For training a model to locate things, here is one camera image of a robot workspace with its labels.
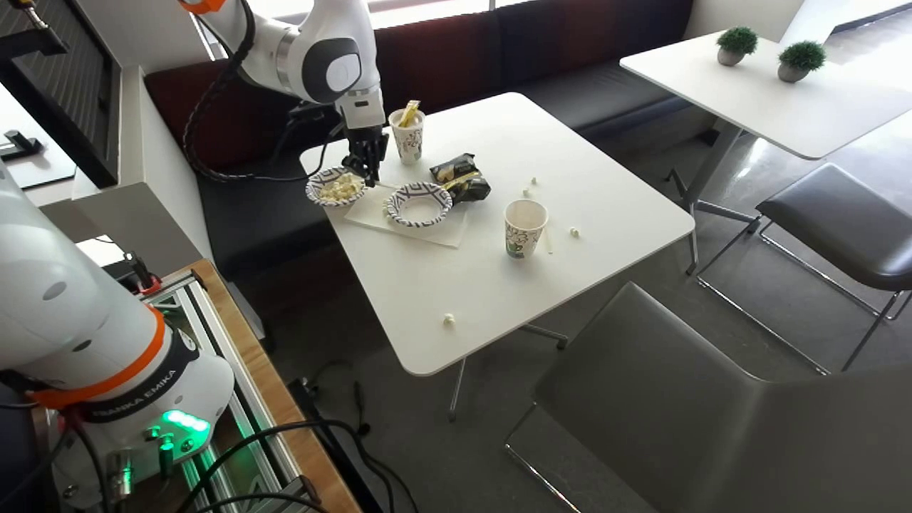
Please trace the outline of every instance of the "gray floor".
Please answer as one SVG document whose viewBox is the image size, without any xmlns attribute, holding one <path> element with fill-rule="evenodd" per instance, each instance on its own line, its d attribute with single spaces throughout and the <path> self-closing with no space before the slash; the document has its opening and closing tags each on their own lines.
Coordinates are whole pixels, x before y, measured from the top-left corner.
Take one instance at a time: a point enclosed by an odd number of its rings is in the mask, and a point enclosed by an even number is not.
<svg viewBox="0 0 912 513">
<path fill-rule="evenodd" d="M 912 88 L 912 82 L 903 82 L 912 78 L 912 12 L 842 32 L 828 45 L 829 61 L 856 65 L 859 72 L 888 72 L 888 80 Z M 749 210 L 759 200 L 796 182 L 814 169 L 836 163 L 892 196 L 900 209 L 912 210 L 912 180 L 908 175 L 912 163 L 909 143 L 912 113 L 821 163 L 808 163 L 775 146 L 744 137 L 721 165 L 731 175 L 718 175 L 707 196 Z M 677 169 L 694 169 L 701 150 L 704 146 L 700 143 L 678 146 L 637 160 L 637 172 L 654 177 L 670 163 Z M 704 250 L 718 249 L 737 232 L 737 222 L 700 216 Z M 613 290 L 634 280 L 704 331 L 721 351 L 752 373 L 771 380 L 811 373 L 808 364 L 791 357 L 791 351 L 775 346 L 764 331 L 688 280 L 681 274 L 685 267 L 688 244 L 681 243 L 630 267 L 624 277 L 604 281 L 574 304 L 548 314 L 541 324 L 577 333 L 588 317 L 613 296 Z M 712 280 L 749 301 L 808 353 L 833 368 L 845 363 L 856 337 L 862 337 L 871 323 L 871 317 L 856 304 L 764 244 L 738 249 L 734 260 L 712 274 Z M 909 363 L 909 323 L 912 317 L 903 317 L 879 331 L 856 368 Z M 358 375 L 366 388 L 366 420 L 375 427 L 372 435 L 366 435 L 369 450 L 412 484 L 419 507 L 427 513 L 563 509 L 563 504 L 503 450 L 504 432 L 527 407 L 537 375 L 541 375 L 553 358 L 553 341 L 527 331 L 477 353 L 469 368 L 459 420 L 447 421 L 447 398 L 457 371 L 434 380 L 407 375 L 372 320 L 372 308 L 358 281 L 349 281 L 346 290 L 335 293 L 319 308 L 308 304 L 289 314 L 276 324 L 273 353 L 285 380 L 312 375 L 329 363 L 350 364 L 335 364 L 319 373 L 319 405 L 326 414 L 355 421 L 350 380 Z M 610 469 L 590 461 L 586 450 L 580 450 L 551 420 L 537 417 L 534 425 L 523 431 L 520 444 L 548 469 L 563 477 L 570 497 L 588 504 L 588 509 L 650 509 Z M 369 481 L 386 504 L 379 481 L 372 477 Z M 407 509 L 402 494 L 397 494 L 397 509 Z"/>
</svg>

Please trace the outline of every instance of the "chair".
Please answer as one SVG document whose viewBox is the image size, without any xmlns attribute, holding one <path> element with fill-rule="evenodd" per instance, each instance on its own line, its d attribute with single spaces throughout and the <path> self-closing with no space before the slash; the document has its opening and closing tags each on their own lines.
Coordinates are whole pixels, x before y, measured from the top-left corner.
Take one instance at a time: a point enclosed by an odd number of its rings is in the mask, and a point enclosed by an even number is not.
<svg viewBox="0 0 912 513">
<path fill-rule="evenodd" d="M 782 340 L 788 348 L 792 348 L 798 357 L 814 363 L 808 353 L 802 353 L 788 337 L 764 324 L 759 317 L 744 311 L 734 296 L 728 296 L 721 287 L 715 287 L 704 274 L 744 236 L 759 234 L 768 244 L 785 250 L 808 271 L 828 280 L 836 290 L 849 296 L 853 301 L 873 311 L 876 323 L 863 331 L 862 341 L 853 348 L 849 358 L 842 364 L 842 371 L 849 371 L 871 337 L 879 331 L 883 320 L 900 317 L 908 301 L 896 308 L 896 301 L 912 287 L 912 216 L 896 209 L 889 200 L 849 177 L 848 172 L 828 165 L 796 186 L 785 187 L 782 193 L 764 200 L 759 204 L 762 216 L 748 222 L 748 229 L 731 240 L 701 271 L 700 284 L 709 287 L 725 301 L 737 304 L 741 314 L 748 314 L 757 324 L 762 324 L 768 333 Z M 883 308 L 873 308 L 856 293 L 849 293 L 845 284 L 829 280 L 828 274 L 808 266 L 802 257 L 796 257 L 791 249 L 768 236 L 768 229 L 778 224 L 788 234 L 792 234 L 798 243 L 814 249 L 818 257 L 825 257 L 829 266 L 845 271 L 848 277 L 859 280 L 862 284 L 889 290 Z"/>
<path fill-rule="evenodd" d="M 513 447 L 540 405 L 661 513 L 900 513 L 909 388 L 909 364 L 759 380 L 628 284 L 541 375 L 504 450 L 580 509 Z"/>
</svg>

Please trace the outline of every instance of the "bowl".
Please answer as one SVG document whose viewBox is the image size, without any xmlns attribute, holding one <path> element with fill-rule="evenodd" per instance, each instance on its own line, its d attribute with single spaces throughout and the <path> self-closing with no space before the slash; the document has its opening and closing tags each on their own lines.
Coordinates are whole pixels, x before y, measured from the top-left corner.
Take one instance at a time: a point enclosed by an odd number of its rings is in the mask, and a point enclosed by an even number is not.
<svg viewBox="0 0 912 513">
<path fill-rule="evenodd" d="M 387 203 L 387 216 L 405 229 L 430 229 L 447 216 L 453 196 L 436 182 L 412 182 Z"/>
<path fill-rule="evenodd" d="M 308 180 L 308 200 L 322 209 L 355 204 L 366 193 L 366 180 L 349 169 L 326 169 Z"/>
</svg>

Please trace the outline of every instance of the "white cup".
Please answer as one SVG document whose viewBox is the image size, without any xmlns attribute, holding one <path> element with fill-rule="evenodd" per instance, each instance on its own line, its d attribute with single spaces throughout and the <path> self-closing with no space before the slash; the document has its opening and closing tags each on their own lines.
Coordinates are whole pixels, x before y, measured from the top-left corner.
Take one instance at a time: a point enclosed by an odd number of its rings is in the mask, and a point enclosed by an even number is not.
<svg viewBox="0 0 912 513">
<path fill-rule="evenodd" d="M 516 260 L 524 260 L 537 250 L 537 243 L 541 240 L 548 222 L 548 210 L 537 200 L 516 200 L 509 204 L 509 220 L 504 220 L 504 243 L 509 253 Z"/>
<path fill-rule="evenodd" d="M 402 129 L 400 125 L 400 116 L 402 116 L 405 108 L 397 108 L 390 113 L 390 129 L 395 129 L 395 140 L 397 140 L 397 150 L 400 150 L 400 160 L 405 165 L 415 165 L 422 160 L 422 143 L 424 143 L 424 113 L 419 112 L 416 119 Z"/>
</svg>

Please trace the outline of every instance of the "small round plant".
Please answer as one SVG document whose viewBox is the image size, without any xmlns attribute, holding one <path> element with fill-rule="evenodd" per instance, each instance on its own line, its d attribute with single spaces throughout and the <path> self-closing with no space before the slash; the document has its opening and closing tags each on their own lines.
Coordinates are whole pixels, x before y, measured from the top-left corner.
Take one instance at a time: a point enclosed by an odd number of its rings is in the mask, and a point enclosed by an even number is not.
<svg viewBox="0 0 912 513">
<path fill-rule="evenodd" d="M 721 32 L 718 36 L 718 62 L 737 65 L 744 61 L 744 55 L 752 55 L 759 48 L 759 35 L 748 25 L 737 25 Z"/>
<path fill-rule="evenodd" d="M 778 78 L 785 82 L 798 82 L 811 72 L 821 68 L 825 61 L 828 61 L 828 52 L 821 42 L 814 42 L 814 41 L 796 42 L 778 55 L 778 62 L 782 62 Z"/>
</svg>

